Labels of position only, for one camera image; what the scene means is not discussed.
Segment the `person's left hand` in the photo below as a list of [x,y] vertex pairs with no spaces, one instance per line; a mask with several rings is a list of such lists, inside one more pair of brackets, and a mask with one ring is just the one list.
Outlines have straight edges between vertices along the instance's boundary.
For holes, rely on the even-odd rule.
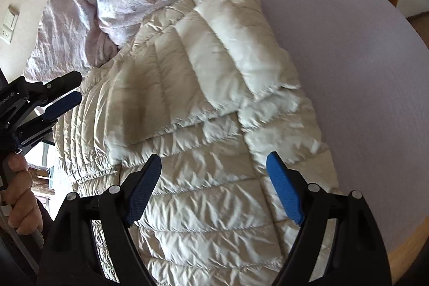
[[1,192],[2,200],[11,205],[8,225],[19,235],[30,235],[43,229],[43,218],[37,199],[31,191],[33,180],[28,172],[28,163],[22,155],[11,154],[6,164],[14,173],[8,188]]

